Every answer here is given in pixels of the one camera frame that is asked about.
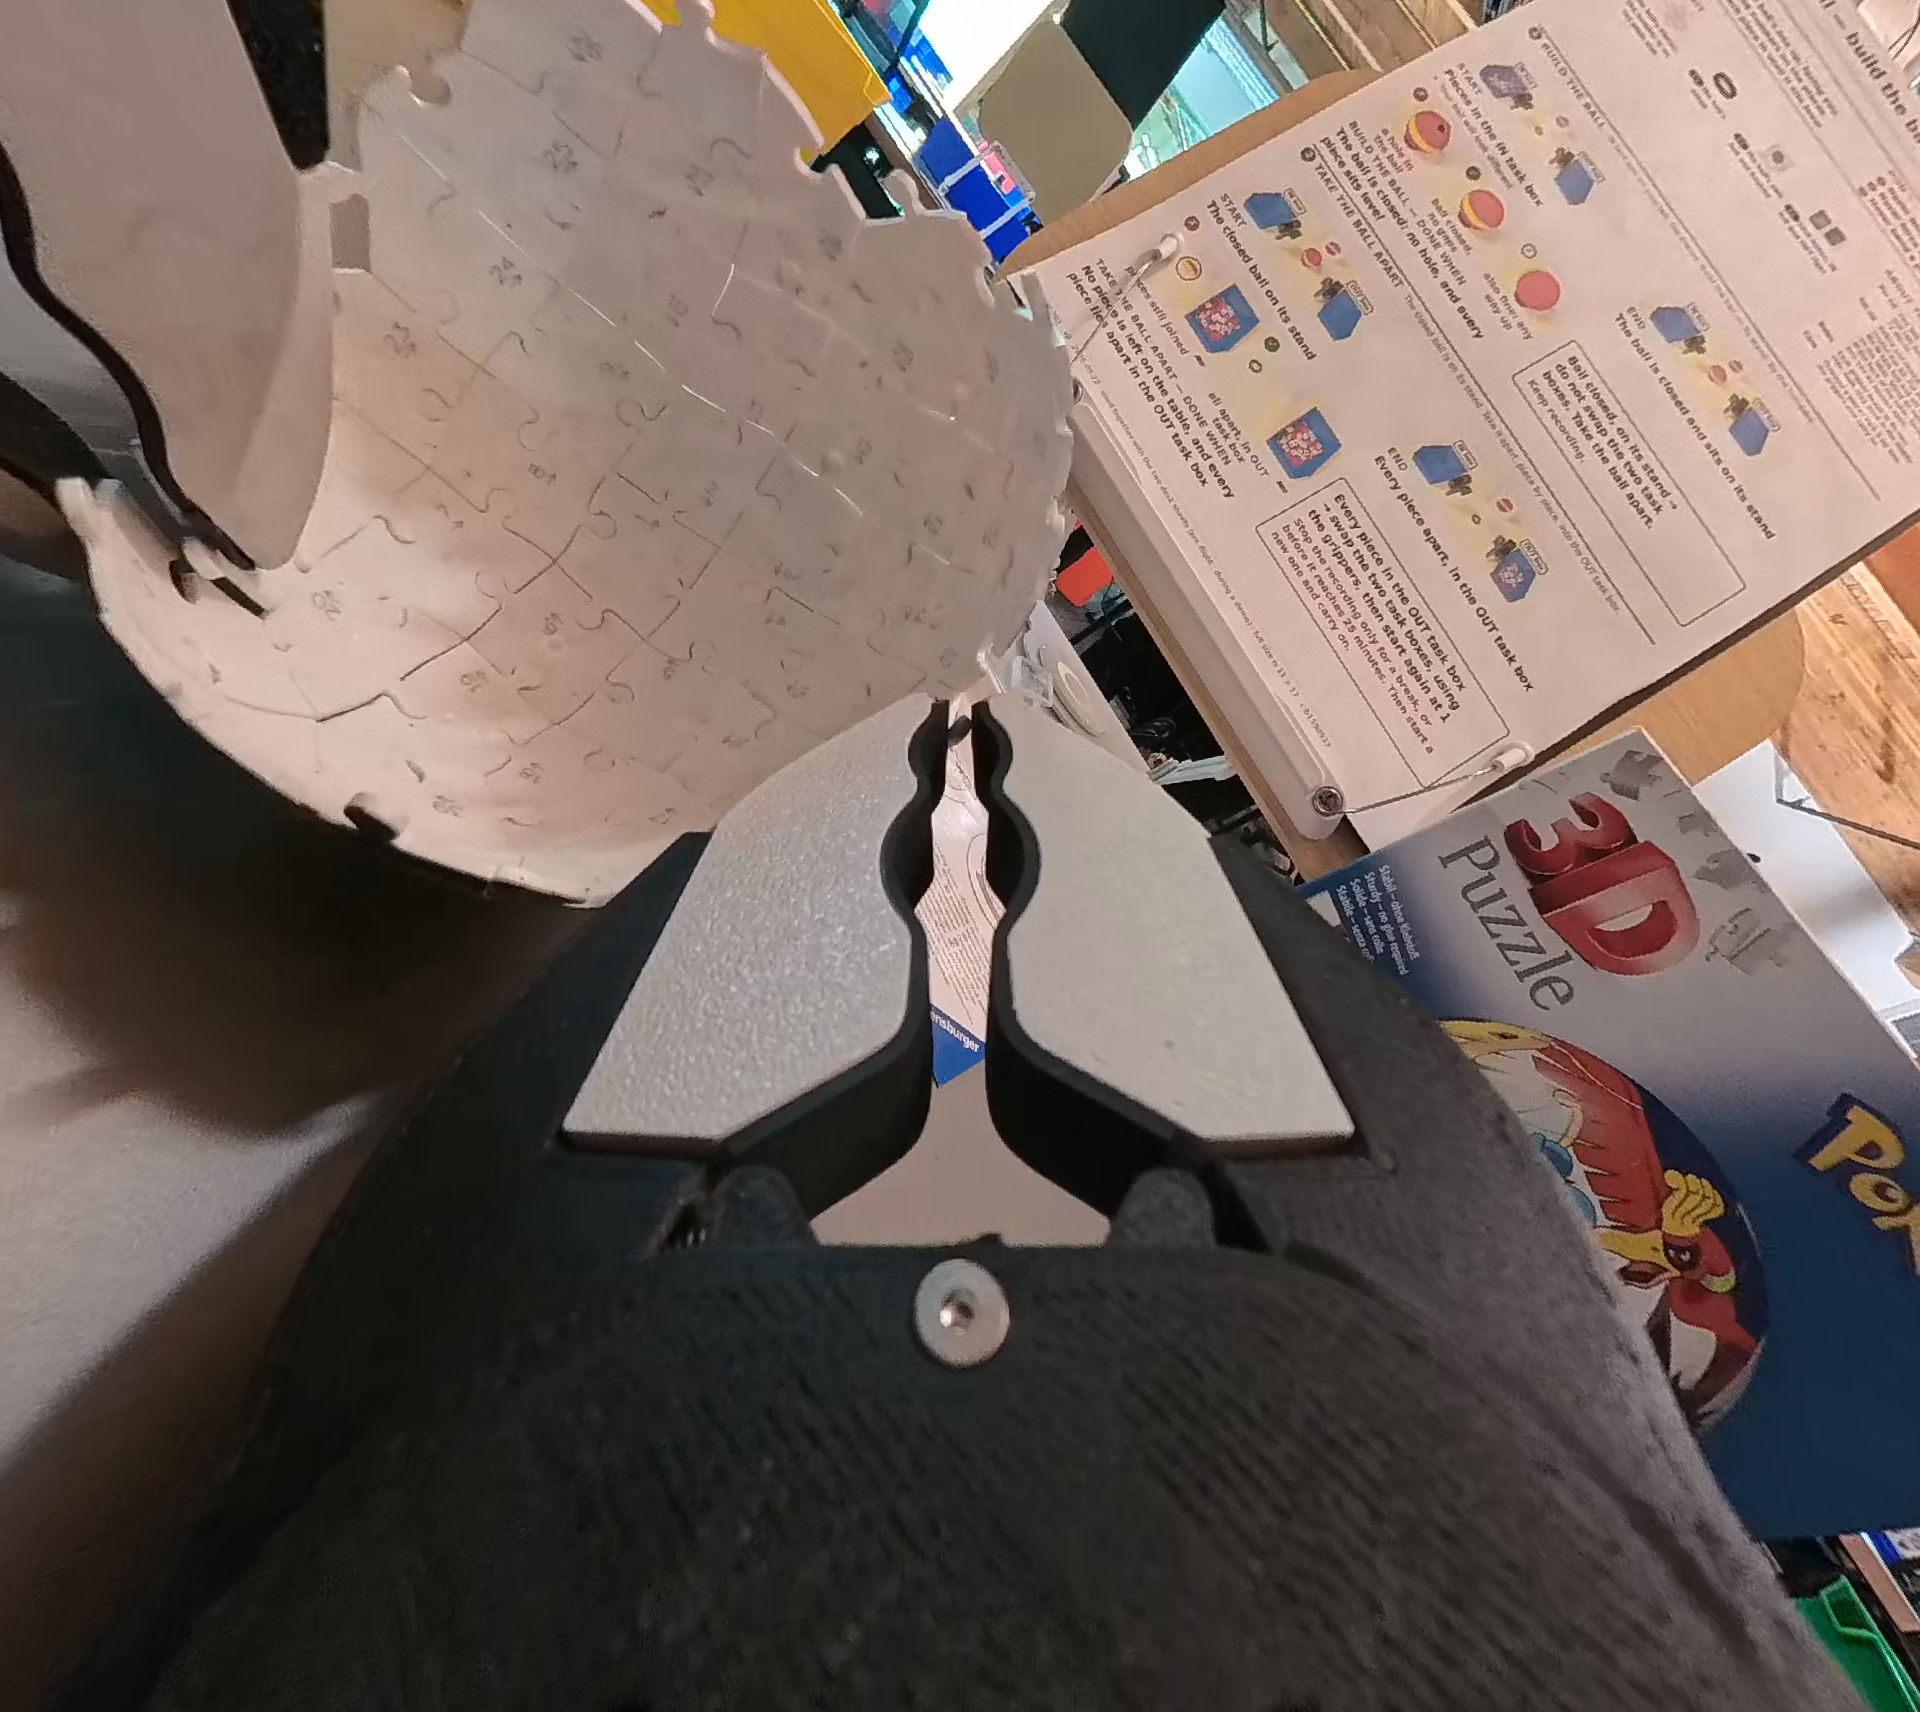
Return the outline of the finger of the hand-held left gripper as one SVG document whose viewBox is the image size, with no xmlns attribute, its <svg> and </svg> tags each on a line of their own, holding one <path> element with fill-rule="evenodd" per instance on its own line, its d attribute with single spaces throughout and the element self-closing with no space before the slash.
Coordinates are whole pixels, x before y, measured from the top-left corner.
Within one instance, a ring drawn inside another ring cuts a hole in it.
<svg viewBox="0 0 1920 1712">
<path fill-rule="evenodd" d="M 3 548 L 113 490 L 216 572 L 285 565 L 332 417 L 322 164 L 227 0 L 1 0 Z"/>
</svg>

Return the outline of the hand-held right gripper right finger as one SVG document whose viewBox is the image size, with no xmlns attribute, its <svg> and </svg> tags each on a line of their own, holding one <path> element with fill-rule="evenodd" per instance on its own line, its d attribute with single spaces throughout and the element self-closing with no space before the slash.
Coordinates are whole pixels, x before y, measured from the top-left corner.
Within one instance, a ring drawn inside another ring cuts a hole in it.
<svg viewBox="0 0 1920 1712">
<path fill-rule="evenodd" d="M 1013 697 L 971 709 L 992 941 L 985 1100 L 1095 1215 L 1148 1173 L 1345 1153 L 1348 1104 L 1201 825 Z"/>
</svg>

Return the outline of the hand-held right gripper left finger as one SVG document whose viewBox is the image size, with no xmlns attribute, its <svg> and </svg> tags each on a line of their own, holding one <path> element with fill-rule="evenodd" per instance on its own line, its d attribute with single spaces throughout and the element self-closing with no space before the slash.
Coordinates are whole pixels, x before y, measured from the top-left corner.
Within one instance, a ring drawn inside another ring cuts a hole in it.
<svg viewBox="0 0 1920 1712">
<path fill-rule="evenodd" d="M 947 702 L 900 701 L 768 776 L 710 834 L 573 1096 L 596 1153 L 780 1173 L 821 1215 L 931 1104 L 931 816 Z"/>
</svg>

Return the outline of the partly built puzzle ball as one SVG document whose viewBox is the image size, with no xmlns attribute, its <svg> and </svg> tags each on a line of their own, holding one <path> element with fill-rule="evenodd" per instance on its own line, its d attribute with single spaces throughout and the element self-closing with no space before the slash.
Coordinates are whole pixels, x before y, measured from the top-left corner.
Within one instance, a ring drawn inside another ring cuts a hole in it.
<svg viewBox="0 0 1920 1712">
<path fill-rule="evenodd" d="M 608 902 L 814 747 L 971 688 L 1066 539 L 1069 360 L 957 214 L 870 217 L 710 0 L 464 0 L 354 110 L 359 266 L 285 565 L 57 485 L 202 740 L 409 860 Z"/>
</svg>

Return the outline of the colourful puzzle box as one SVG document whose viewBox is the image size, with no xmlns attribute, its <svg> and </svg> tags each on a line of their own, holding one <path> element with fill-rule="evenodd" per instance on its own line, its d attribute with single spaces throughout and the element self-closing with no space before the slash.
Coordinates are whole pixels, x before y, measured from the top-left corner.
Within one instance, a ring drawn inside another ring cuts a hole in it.
<svg viewBox="0 0 1920 1712">
<path fill-rule="evenodd" d="M 1917 1522 L 1916 1060 L 1639 730 L 1308 883 L 1514 1112 L 1761 1541 Z"/>
</svg>

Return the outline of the white diagram sheet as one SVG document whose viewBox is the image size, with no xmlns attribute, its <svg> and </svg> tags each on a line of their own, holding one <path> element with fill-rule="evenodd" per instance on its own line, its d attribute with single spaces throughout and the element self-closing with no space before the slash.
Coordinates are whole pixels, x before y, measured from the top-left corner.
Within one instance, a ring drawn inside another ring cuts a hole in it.
<svg viewBox="0 0 1920 1712">
<path fill-rule="evenodd" d="M 989 816 L 975 791 L 971 745 L 945 750 L 930 818 L 931 881 L 918 906 L 925 944 L 931 1084 L 979 1071 L 988 1052 L 994 941 L 1002 905 L 988 881 Z"/>
</svg>

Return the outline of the white plastic tray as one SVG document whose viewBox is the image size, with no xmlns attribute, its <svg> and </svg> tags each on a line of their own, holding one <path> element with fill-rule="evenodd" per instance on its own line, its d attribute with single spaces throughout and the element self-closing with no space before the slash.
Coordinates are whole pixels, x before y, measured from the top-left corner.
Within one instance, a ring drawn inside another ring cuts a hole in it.
<svg viewBox="0 0 1920 1712">
<path fill-rule="evenodd" d="M 992 688 L 1010 693 L 1141 776 L 1148 764 L 1128 727 L 1092 678 L 1046 600 L 1023 617 L 1012 645 L 979 660 Z"/>
</svg>

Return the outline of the thin steel tension rod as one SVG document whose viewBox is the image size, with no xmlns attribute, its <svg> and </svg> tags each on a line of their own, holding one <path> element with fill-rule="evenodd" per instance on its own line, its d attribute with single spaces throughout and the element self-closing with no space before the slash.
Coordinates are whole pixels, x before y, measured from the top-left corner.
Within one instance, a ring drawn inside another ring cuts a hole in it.
<svg viewBox="0 0 1920 1712">
<path fill-rule="evenodd" d="M 1788 759 L 1781 745 L 1770 745 L 1772 802 L 1792 818 L 1836 837 L 1846 855 L 1868 877 L 1886 883 L 1916 877 L 1916 821 L 1902 822 L 1894 806 L 1881 800 L 1837 804 L 1823 796 Z"/>
</svg>

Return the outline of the white instruction sheet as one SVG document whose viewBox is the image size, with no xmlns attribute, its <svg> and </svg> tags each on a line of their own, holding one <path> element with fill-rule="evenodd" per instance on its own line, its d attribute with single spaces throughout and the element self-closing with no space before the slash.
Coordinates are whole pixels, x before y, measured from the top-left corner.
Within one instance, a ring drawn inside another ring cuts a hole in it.
<svg viewBox="0 0 1920 1712">
<path fill-rule="evenodd" d="M 1856 0 L 1531 0 L 1022 251 L 1073 503 L 1295 838 L 1431 825 L 1916 522 L 1916 163 Z"/>
</svg>

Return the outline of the blue storage bins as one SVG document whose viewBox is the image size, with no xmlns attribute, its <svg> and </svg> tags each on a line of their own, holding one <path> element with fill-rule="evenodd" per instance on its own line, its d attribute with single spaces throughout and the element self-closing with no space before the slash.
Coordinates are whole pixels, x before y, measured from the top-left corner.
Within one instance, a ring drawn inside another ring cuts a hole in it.
<svg viewBox="0 0 1920 1712">
<path fill-rule="evenodd" d="M 1000 149 L 949 115 L 931 123 L 911 164 L 923 187 L 968 221 L 994 264 L 1012 259 L 1040 231 L 1040 217 Z"/>
</svg>

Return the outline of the tan square panel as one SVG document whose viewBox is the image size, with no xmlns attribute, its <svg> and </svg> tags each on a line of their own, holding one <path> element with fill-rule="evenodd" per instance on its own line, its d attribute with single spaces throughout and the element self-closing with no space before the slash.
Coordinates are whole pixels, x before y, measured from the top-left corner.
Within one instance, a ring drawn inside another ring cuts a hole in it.
<svg viewBox="0 0 1920 1712">
<path fill-rule="evenodd" d="M 971 115 L 979 136 L 1012 164 L 1040 224 L 1099 197 L 1136 141 L 1136 125 L 1048 14 L 975 91 Z"/>
</svg>

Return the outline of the black square panel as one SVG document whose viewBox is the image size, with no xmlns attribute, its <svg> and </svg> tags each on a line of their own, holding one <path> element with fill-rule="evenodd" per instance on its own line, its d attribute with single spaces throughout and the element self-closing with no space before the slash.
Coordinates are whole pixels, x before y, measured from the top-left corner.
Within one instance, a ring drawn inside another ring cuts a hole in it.
<svg viewBox="0 0 1920 1712">
<path fill-rule="evenodd" d="M 1223 12 L 1223 0 L 1066 0 L 1059 27 L 1138 130 Z"/>
</svg>

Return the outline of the green plastic crate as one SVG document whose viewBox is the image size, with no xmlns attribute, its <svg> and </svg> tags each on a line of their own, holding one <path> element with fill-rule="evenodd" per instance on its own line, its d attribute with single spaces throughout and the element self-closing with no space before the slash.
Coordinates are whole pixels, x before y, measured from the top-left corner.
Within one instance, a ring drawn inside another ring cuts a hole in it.
<svg viewBox="0 0 1920 1712">
<path fill-rule="evenodd" d="M 1770 1549 L 1798 1613 L 1859 1700 L 1917 1708 L 1917 1533 L 1802 1537 Z"/>
</svg>

